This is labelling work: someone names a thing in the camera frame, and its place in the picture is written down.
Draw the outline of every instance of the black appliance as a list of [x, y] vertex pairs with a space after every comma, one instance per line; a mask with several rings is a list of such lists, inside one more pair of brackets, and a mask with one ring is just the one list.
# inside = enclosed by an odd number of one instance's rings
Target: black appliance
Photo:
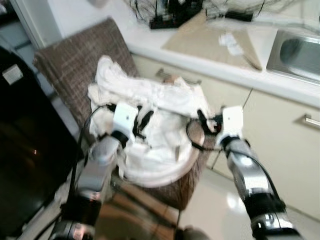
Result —
[[12, 7], [10, 0], [0, 0], [0, 25], [15, 19], [18, 19], [18, 16]]
[[32, 70], [0, 47], [0, 239], [19, 236], [66, 181], [77, 143]]
[[203, 6], [203, 0], [179, 0], [166, 1], [165, 15], [156, 15], [149, 23], [151, 29], [179, 28], [182, 24], [197, 15]]

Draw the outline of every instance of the brown chair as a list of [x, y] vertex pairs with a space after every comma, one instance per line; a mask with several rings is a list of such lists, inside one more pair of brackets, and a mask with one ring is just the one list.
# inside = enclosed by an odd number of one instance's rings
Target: brown chair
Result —
[[[91, 113], [90, 100], [87, 97], [88, 85], [94, 81], [97, 63], [102, 55], [110, 56], [129, 76], [139, 76], [126, 43], [116, 23], [110, 18], [39, 50], [34, 57], [34, 65], [52, 84], [79, 126], [84, 124]], [[197, 127], [191, 127], [191, 131], [196, 132]], [[213, 139], [206, 137], [204, 144], [212, 145]], [[187, 207], [209, 154], [200, 152], [189, 173], [176, 182], [143, 190], [180, 213]]]

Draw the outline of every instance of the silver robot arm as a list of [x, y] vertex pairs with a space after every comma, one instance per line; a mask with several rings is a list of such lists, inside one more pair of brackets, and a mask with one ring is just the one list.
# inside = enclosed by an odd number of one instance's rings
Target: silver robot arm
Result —
[[112, 134], [89, 150], [88, 162], [79, 176], [74, 193], [69, 194], [49, 240], [94, 239], [95, 224], [110, 189], [116, 158], [121, 155], [127, 141], [134, 137], [137, 114], [138, 109], [126, 103], [116, 105]]
[[234, 184], [251, 220], [253, 237], [257, 240], [302, 240], [269, 174], [242, 138], [242, 107], [225, 108], [221, 127], [216, 145], [222, 146], [226, 154]]

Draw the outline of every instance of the chair backrest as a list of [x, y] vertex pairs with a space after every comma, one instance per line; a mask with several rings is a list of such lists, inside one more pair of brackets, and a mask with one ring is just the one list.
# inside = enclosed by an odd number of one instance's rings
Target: chair backrest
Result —
[[111, 18], [34, 55], [33, 64], [53, 86], [79, 126], [91, 112], [88, 85], [94, 81], [102, 55], [110, 56], [129, 76], [138, 76], [128, 47]]

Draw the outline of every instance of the cabinet door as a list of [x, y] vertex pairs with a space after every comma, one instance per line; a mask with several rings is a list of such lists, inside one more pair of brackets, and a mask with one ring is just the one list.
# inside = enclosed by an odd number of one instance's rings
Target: cabinet door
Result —
[[[178, 75], [183, 77], [184, 80], [188, 81], [191, 84], [199, 82], [202, 87], [203, 93], [214, 112], [219, 112], [222, 106], [243, 105], [246, 102], [251, 91], [249, 88], [217, 80], [199, 73], [191, 72], [135, 54], [133, 55], [133, 60], [141, 77], [143, 78], [163, 82], [163, 76]], [[159, 75], [157, 73], [160, 70], [162, 70], [162, 74]], [[208, 167], [212, 166], [217, 155], [217, 152], [213, 152], [210, 155], [207, 162]], [[227, 172], [225, 171], [227, 169], [224, 169], [223, 164], [221, 165], [221, 170], [223, 170], [223, 172]]]
[[218, 153], [216, 155], [216, 157], [217, 157], [217, 160], [213, 166], [213, 170], [216, 173], [218, 173], [218, 174], [220, 174], [230, 180], [233, 180], [234, 176], [232, 175], [231, 171], [228, 168], [227, 157], [226, 157], [225, 153], [223, 151], [221, 151], [220, 153]]
[[268, 170], [281, 198], [320, 220], [319, 109], [252, 91], [244, 111], [244, 136]]

